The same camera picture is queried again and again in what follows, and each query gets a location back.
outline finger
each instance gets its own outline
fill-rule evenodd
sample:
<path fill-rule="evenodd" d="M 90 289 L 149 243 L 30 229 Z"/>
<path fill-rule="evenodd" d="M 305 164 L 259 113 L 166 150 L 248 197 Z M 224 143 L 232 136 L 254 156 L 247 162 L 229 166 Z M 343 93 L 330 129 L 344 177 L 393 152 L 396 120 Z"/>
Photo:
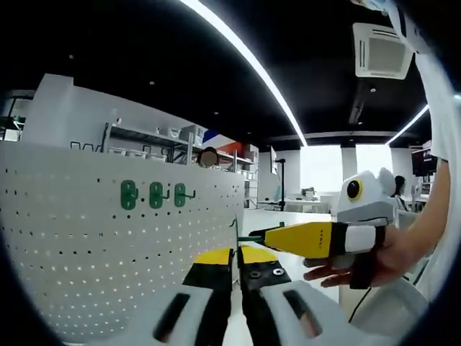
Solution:
<path fill-rule="evenodd" d="M 306 280 L 317 280 L 332 275 L 342 275 L 350 272 L 349 268 L 333 269 L 332 267 L 319 267 L 304 274 Z"/>
<path fill-rule="evenodd" d="M 307 268 L 314 268 L 320 267 L 322 265 L 327 265 L 330 262 L 328 258 L 316 258 L 316 259 L 309 259 L 305 258 L 303 261 L 303 265 Z"/>
<path fill-rule="evenodd" d="M 351 273 L 348 272 L 347 274 L 333 276 L 322 281 L 322 287 L 333 287 L 338 285 L 348 285 L 351 282 Z"/>

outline window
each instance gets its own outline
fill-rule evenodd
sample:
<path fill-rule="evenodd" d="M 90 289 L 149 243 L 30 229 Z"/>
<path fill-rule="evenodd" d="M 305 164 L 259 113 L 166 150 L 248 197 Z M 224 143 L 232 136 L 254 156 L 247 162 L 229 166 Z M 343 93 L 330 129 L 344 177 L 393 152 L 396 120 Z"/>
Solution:
<path fill-rule="evenodd" d="M 357 171 L 371 171 L 376 177 L 381 168 L 393 171 L 392 156 L 390 147 L 385 144 L 367 144 L 356 146 L 357 150 Z"/>
<path fill-rule="evenodd" d="M 301 148 L 301 188 L 314 187 L 315 192 L 340 191 L 343 164 L 340 146 Z"/>

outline ceiling air conditioner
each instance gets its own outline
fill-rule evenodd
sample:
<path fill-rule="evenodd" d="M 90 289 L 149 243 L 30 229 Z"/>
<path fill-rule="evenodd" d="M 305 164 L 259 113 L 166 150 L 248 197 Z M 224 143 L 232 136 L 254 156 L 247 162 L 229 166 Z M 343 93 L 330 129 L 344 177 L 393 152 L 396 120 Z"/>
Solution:
<path fill-rule="evenodd" d="M 405 79 L 413 52 L 392 27 L 354 23 L 355 74 L 358 77 Z"/>

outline person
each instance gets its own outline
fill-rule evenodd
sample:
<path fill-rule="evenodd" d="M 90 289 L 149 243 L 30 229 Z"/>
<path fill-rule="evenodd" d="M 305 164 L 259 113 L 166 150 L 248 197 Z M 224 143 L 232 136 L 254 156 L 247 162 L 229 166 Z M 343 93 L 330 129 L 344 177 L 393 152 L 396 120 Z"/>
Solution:
<path fill-rule="evenodd" d="M 398 16 L 390 16 L 390 19 L 402 41 L 415 52 L 431 115 L 431 154 L 438 157 L 439 162 L 429 200 L 415 222 L 407 230 L 386 226 L 384 246 L 377 252 L 378 264 L 372 286 L 401 278 L 436 247 L 417 284 L 419 291 L 433 301 L 447 279 L 460 244 L 461 96 L 455 94 L 452 81 L 433 50 L 422 49 L 421 36 L 417 35 L 417 40 L 410 42 L 400 31 L 400 24 L 394 22 L 399 20 Z M 312 262 L 304 263 L 310 267 Z M 321 264 L 305 273 L 305 279 L 323 278 L 323 287 L 349 284 L 350 269 L 337 270 L 331 261 Z"/>
<path fill-rule="evenodd" d="M 410 211 L 405 201 L 402 199 L 402 194 L 405 192 L 406 180 L 401 175 L 395 177 L 395 192 L 391 195 L 392 198 L 395 198 L 397 203 L 398 210 Z"/>

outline black strap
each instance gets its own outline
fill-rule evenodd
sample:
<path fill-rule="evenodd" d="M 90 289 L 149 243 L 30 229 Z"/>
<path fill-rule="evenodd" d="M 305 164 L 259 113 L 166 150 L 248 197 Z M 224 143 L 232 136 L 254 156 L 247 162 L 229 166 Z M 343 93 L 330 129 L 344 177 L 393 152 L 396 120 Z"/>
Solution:
<path fill-rule="evenodd" d="M 366 290 L 375 278 L 377 258 L 376 252 L 384 246 L 385 227 L 376 227 L 375 245 L 369 251 L 355 256 L 351 269 L 349 287 L 353 290 Z"/>

